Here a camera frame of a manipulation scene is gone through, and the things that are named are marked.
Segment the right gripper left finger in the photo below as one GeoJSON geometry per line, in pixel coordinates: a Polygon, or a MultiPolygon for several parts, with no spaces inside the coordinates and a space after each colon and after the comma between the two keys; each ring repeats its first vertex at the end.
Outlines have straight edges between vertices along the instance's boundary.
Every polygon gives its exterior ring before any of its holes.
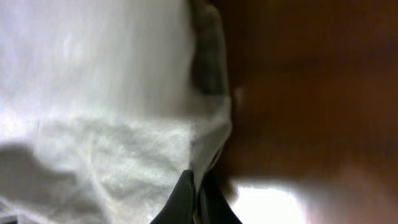
{"type": "Polygon", "coordinates": [[[184,170],[165,206],[150,224],[193,224],[194,208],[193,172],[184,170]]]}

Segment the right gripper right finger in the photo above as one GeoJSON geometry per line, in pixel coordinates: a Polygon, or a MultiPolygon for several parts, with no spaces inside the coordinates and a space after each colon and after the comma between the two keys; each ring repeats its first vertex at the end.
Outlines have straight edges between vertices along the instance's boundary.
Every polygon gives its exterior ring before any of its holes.
{"type": "Polygon", "coordinates": [[[202,224],[242,224],[228,205],[212,175],[203,179],[198,199],[202,224]]]}

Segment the grey-green cotton shorts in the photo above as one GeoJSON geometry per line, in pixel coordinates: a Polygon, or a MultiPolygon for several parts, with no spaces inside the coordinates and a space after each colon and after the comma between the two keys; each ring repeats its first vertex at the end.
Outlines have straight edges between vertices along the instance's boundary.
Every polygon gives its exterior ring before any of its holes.
{"type": "Polygon", "coordinates": [[[1,222],[150,223],[230,109],[208,1],[2,1],[1,222]]]}

